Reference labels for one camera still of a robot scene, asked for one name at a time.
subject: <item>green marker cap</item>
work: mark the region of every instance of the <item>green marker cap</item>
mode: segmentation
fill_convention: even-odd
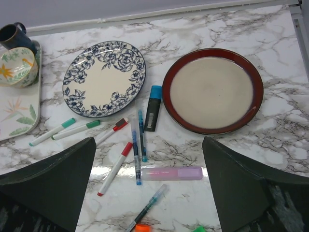
[[[193,232],[206,232],[206,230],[204,229],[204,227],[200,226],[200,227],[197,227],[195,231]]]
[[[101,121],[100,120],[96,120],[96,121],[87,123],[86,126],[88,128],[93,128],[93,127],[96,127],[96,126],[98,126],[100,124],[101,124]]]
[[[75,121],[74,118],[70,118],[68,121],[62,123],[61,126],[62,126],[63,128],[67,128],[67,127],[69,127],[70,125],[74,124],[75,122],[76,122],[76,121]]]

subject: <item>blue floral pattern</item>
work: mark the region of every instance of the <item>blue floral pattern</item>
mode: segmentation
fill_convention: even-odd
[[[115,90],[110,102],[91,105],[88,109],[83,104],[87,96],[86,91],[70,89],[70,83],[72,81],[78,84],[85,83],[87,70],[98,61],[102,63],[102,70],[114,67],[121,72],[129,72],[128,80],[131,84],[126,92],[119,93]],[[63,80],[64,101],[72,111],[81,116],[92,118],[109,116],[126,107],[137,96],[145,76],[145,60],[137,48],[121,41],[99,43],[83,51],[69,66]]]

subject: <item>black highlighter with blue cap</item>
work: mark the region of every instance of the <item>black highlighter with blue cap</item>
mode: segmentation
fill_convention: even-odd
[[[154,132],[162,98],[162,86],[152,86],[145,119],[145,131]]]

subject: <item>brown plate rim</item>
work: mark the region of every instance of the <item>brown plate rim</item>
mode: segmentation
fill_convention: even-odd
[[[176,73],[187,63],[205,57],[225,58],[231,62],[234,62],[248,74],[253,85],[253,100],[247,113],[240,120],[226,127],[216,129],[206,129],[194,126],[185,121],[183,118],[181,118],[171,103],[169,92],[171,83]],[[245,126],[248,122],[250,122],[253,119],[253,117],[259,111],[263,101],[263,95],[264,95],[264,87],[262,78],[257,69],[254,67],[254,65],[250,61],[248,61],[245,57],[239,55],[238,53],[221,48],[206,48],[184,55],[170,67],[170,69],[165,75],[162,85],[162,99],[169,115],[185,129],[205,135],[230,133]]]

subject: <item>orange cap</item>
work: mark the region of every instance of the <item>orange cap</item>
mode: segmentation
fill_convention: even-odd
[[[151,227],[147,225],[136,225],[135,232],[151,232]]]

